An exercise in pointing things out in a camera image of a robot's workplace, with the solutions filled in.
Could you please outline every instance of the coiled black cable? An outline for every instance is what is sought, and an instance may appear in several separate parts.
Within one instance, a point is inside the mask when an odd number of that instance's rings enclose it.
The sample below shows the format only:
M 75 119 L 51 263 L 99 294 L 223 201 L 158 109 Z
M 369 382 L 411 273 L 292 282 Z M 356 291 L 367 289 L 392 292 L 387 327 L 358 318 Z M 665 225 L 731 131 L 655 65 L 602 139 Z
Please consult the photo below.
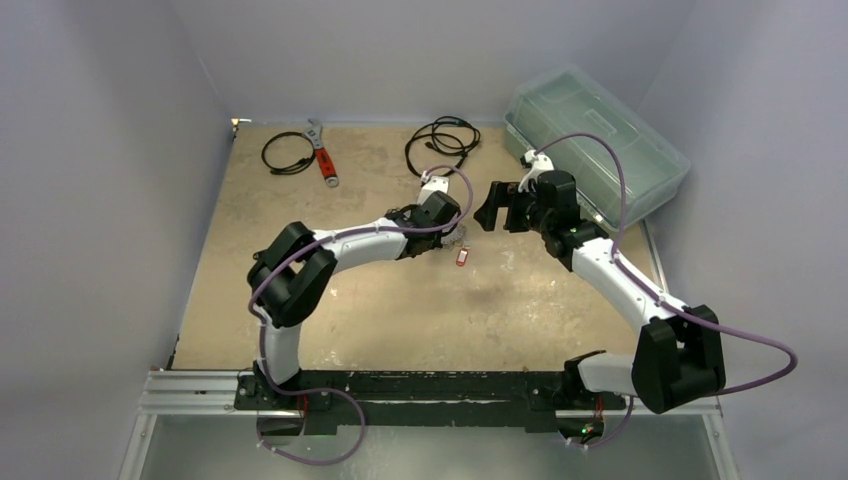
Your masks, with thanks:
M 471 143 L 466 145 L 455 135 L 439 132 L 438 129 L 441 127 L 460 127 L 471 130 L 471 133 L 473 134 Z M 437 118 L 432 123 L 424 125 L 412 134 L 412 138 L 406 142 L 406 147 L 403 152 L 406 157 L 406 168 L 408 168 L 409 171 L 416 177 L 421 177 L 421 173 L 419 173 L 415 166 L 412 165 L 412 160 L 409 159 L 409 151 L 412 149 L 412 144 L 424 138 L 430 139 L 424 144 L 427 148 L 435 150 L 446 157 L 459 157 L 459 161 L 457 161 L 455 165 L 456 168 L 462 168 L 462 164 L 465 163 L 465 159 L 468 158 L 468 154 L 480 145 L 481 140 L 480 130 L 474 128 L 470 123 L 459 117 L 445 115 Z M 445 140 L 448 139 L 453 145 L 445 142 Z M 453 175 L 453 173 L 454 171 L 451 170 L 446 174 L 446 176 Z
M 300 137 L 306 140 L 306 142 L 309 143 L 309 146 L 312 147 L 312 142 L 310 142 L 308 138 L 304 137 L 303 133 L 301 132 L 283 132 L 271 137 L 271 140 L 268 140 L 268 142 L 265 143 L 265 146 L 262 147 L 262 163 L 264 163 L 265 166 L 268 167 L 268 169 L 271 171 L 271 175 L 296 175 L 309 168 L 309 166 L 312 165 L 312 162 L 315 161 L 314 148 L 312 149 L 312 155 L 301 158 L 300 160 L 294 162 L 293 164 L 287 167 L 278 168 L 268 163 L 268 159 L 265 158 L 265 151 L 268 150 L 268 147 L 271 146 L 272 143 L 283 137 Z

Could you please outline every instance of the clear plastic container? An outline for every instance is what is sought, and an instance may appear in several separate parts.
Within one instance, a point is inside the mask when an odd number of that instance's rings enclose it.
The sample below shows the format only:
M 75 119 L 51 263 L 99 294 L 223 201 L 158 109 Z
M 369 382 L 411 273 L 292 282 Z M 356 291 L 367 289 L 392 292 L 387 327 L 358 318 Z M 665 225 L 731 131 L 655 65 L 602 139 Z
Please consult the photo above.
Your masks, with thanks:
M 677 193 L 689 160 L 638 115 L 579 68 L 568 65 L 519 86 L 509 111 L 506 147 L 513 155 L 568 133 L 606 140 L 622 163 L 627 187 L 627 225 L 638 222 Z M 607 151 L 589 138 L 560 142 L 545 152 L 574 175 L 578 202 L 611 230 L 622 228 L 621 186 Z

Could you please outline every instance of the gray wall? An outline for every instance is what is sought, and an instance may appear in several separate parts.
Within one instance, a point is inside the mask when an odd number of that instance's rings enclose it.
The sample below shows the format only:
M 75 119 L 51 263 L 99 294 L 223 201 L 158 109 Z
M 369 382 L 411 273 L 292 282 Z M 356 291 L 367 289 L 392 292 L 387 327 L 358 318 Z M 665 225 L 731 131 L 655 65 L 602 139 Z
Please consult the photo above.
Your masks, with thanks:
M 6 0 L 0 38 L 0 476 L 114 478 L 228 117 L 165 0 Z
M 724 397 L 744 478 L 848 478 L 848 3 L 698 2 L 640 113 L 693 163 L 654 218 L 673 290 L 782 339 Z M 785 356 L 725 340 L 732 384 Z
M 499 120 L 565 61 L 635 107 L 694 0 L 173 0 L 240 117 Z

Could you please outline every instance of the tan work surface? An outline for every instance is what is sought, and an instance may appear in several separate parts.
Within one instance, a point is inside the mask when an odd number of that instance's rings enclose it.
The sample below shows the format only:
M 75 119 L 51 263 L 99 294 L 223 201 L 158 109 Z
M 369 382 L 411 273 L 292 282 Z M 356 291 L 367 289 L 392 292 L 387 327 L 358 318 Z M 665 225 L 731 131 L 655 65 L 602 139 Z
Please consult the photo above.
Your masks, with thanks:
M 247 312 L 247 271 L 254 252 L 283 227 L 302 221 L 313 229 L 372 222 L 390 208 L 414 203 L 419 181 L 406 169 L 403 149 L 415 128 L 326 128 L 324 144 L 340 185 L 329 188 L 318 165 L 294 176 L 274 176 L 260 160 L 265 142 L 288 127 L 242 128 L 233 145 L 206 239 L 174 368 L 243 369 L 258 347 L 257 320 Z M 502 146 L 504 131 L 483 128 L 482 144 L 463 171 L 474 185 L 474 208 L 493 180 L 518 181 L 523 170 Z M 300 139 L 268 151 L 278 166 L 308 155 Z M 419 141 L 419 169 L 453 163 Z M 467 200 L 462 180 L 450 195 Z M 303 327 L 304 368 L 379 370 L 557 370 L 563 361 L 597 349 L 631 353 L 636 335 L 589 284 L 544 249 L 538 233 L 483 232 L 469 215 L 468 263 L 457 249 L 413 259 L 378 262 L 334 276 Z M 623 253 L 646 275 L 651 259 L 639 227 Z

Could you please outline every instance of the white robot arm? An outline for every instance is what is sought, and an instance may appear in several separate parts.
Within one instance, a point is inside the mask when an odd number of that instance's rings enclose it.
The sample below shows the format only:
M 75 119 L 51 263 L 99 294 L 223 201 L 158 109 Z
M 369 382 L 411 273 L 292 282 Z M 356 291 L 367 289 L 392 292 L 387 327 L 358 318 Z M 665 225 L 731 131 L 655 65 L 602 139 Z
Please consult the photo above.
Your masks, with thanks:
M 449 231 L 410 234 L 395 230 L 398 227 L 427 228 L 450 221 L 459 212 L 459 205 L 447 195 L 447 190 L 446 177 L 431 176 L 422 186 L 417 204 L 391 210 L 374 222 L 342 230 L 310 231 L 302 223 L 295 222 L 287 226 L 267 250 L 254 255 L 257 263 L 248 274 L 248 282 L 256 289 L 294 250 L 331 238 L 321 249 L 306 257 L 299 272 L 284 270 L 260 297 L 262 305 L 258 310 L 268 325 L 262 340 L 270 370 L 263 372 L 266 377 L 279 385 L 300 371 L 301 325 L 317 306 L 330 276 L 366 263 L 399 260 L 441 248 L 441 239 Z M 340 235 L 353 230 L 362 233 Z
M 635 355 L 599 351 L 567 361 L 563 385 L 570 389 L 567 394 L 633 395 L 650 410 L 662 413 L 721 390 L 725 372 L 718 332 L 689 324 L 661 308 L 622 272 L 610 255 L 613 241 L 600 227 L 580 217 L 574 177 L 556 171 L 546 155 L 532 150 L 521 160 L 529 168 L 527 175 L 517 183 L 492 182 L 475 220 L 491 231 L 498 209 L 506 207 L 505 230 L 540 233 L 548 253 L 598 290 L 639 335 Z M 709 308 L 690 308 L 664 292 L 623 255 L 616 255 L 657 298 L 718 323 Z

